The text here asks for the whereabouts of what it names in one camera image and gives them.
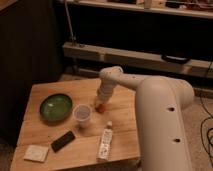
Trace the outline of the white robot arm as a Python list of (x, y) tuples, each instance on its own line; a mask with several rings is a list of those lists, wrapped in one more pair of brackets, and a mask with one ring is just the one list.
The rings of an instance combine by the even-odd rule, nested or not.
[(96, 106), (109, 101), (118, 85), (135, 92), (142, 171), (193, 171), (182, 110), (194, 100), (185, 80), (165, 76), (126, 74), (119, 66), (104, 68)]

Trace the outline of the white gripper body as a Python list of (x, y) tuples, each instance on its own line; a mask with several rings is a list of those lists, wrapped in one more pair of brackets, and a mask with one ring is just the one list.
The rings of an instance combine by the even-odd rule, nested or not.
[(97, 90), (97, 97), (95, 104), (96, 105), (106, 104), (112, 97), (114, 88), (115, 88), (114, 85), (100, 85), (100, 87)]

